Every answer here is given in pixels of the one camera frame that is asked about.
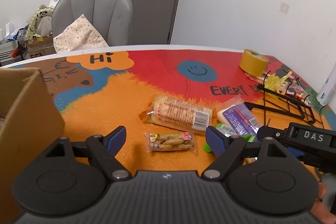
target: plastic bag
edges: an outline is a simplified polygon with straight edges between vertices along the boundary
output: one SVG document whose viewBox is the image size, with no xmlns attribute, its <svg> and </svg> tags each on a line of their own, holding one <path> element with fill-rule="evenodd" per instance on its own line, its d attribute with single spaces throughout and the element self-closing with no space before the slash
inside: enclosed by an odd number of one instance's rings
<svg viewBox="0 0 336 224">
<path fill-rule="evenodd" d="M 212 110 L 164 95 L 150 99 L 147 109 L 139 114 L 144 122 L 196 134 L 205 134 L 212 125 Z"/>
<path fill-rule="evenodd" d="M 262 77 L 254 77 L 252 75 L 249 75 L 248 73 L 245 73 L 246 76 L 254 81 L 257 82 L 259 84 L 263 84 L 264 82 L 264 78 L 266 76 L 266 74 L 264 73 L 264 75 Z M 279 88 L 279 93 L 282 95 L 285 95 L 287 93 L 287 95 L 291 95 L 294 96 L 295 98 L 301 100 L 302 102 L 304 102 L 307 106 L 311 106 L 311 103 L 309 101 L 309 98 L 307 98 L 307 92 L 305 91 L 304 88 L 302 88 L 299 84 L 298 84 L 298 80 L 296 78 L 293 77 L 293 75 L 289 76 L 289 80 L 291 82 L 285 81 L 281 84 L 280 88 Z"/>
<path fill-rule="evenodd" d="M 149 134 L 145 133 L 147 152 L 191 150 L 197 152 L 195 136 L 189 132 Z"/>
<path fill-rule="evenodd" d="M 9 36 L 6 37 L 7 42 L 15 41 L 15 40 L 17 40 L 17 41 L 27 40 L 26 37 L 25 37 L 27 29 L 28 29 L 28 25 L 24 28 L 16 29 Z"/>
<path fill-rule="evenodd" d="M 42 37 L 51 34 L 51 17 L 44 17 L 41 19 L 40 24 L 37 27 L 36 33 Z"/>
<path fill-rule="evenodd" d="M 213 115 L 219 123 L 232 127 L 238 135 L 256 136 L 261 127 L 240 96 L 216 106 Z"/>
<path fill-rule="evenodd" d="M 226 137 L 230 137 L 232 135 L 237 135 L 237 133 L 232 129 L 232 127 L 230 126 L 227 126 L 226 124 L 223 124 L 223 123 L 219 123 L 215 126 L 215 128 L 223 133 L 224 136 Z"/>
</svg>

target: electrical outlet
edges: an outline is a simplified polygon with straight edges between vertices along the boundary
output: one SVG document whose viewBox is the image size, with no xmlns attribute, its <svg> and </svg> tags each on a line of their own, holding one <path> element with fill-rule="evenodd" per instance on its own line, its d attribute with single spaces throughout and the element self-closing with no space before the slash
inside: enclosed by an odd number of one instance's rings
<svg viewBox="0 0 336 224">
<path fill-rule="evenodd" d="M 289 11 L 289 5 L 288 4 L 286 4 L 286 3 L 281 3 L 281 5 L 280 5 L 280 10 L 279 10 L 279 12 L 282 12 L 282 13 L 284 13 L 284 14 L 288 14 L 288 11 Z"/>
</svg>

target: human hand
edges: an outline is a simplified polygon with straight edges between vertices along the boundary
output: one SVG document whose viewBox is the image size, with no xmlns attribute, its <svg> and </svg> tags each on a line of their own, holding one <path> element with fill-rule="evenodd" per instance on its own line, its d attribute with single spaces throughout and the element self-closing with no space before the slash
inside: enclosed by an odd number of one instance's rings
<svg viewBox="0 0 336 224">
<path fill-rule="evenodd" d="M 336 215 L 330 213 L 327 207 L 320 201 L 327 194 L 327 187 L 322 182 L 319 182 L 319 194 L 315 201 L 311 213 L 320 220 L 323 224 L 336 224 Z"/>
</svg>

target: packaged bread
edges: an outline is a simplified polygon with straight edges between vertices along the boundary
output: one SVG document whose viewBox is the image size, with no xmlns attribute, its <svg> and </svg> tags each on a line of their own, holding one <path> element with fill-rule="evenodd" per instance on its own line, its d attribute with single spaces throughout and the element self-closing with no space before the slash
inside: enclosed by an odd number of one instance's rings
<svg viewBox="0 0 336 224">
<path fill-rule="evenodd" d="M 156 95 L 139 115 L 144 122 L 196 134 L 205 134 L 212 125 L 212 110 L 172 97 Z"/>
<path fill-rule="evenodd" d="M 197 152 L 195 136 L 189 132 L 149 134 L 145 133 L 147 152 L 191 150 Z"/>
</svg>

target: cardboard box on floor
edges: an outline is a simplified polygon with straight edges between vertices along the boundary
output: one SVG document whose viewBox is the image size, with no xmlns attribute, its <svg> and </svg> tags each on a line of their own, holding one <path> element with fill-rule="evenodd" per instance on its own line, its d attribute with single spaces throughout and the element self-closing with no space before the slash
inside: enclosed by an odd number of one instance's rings
<svg viewBox="0 0 336 224">
<path fill-rule="evenodd" d="M 27 41 L 27 58 L 35 58 L 48 54 L 55 54 L 53 35 L 38 37 Z"/>
<path fill-rule="evenodd" d="M 64 121 L 39 69 L 0 68 L 0 224 L 20 214 L 13 195 L 15 177 L 63 134 Z"/>
</svg>

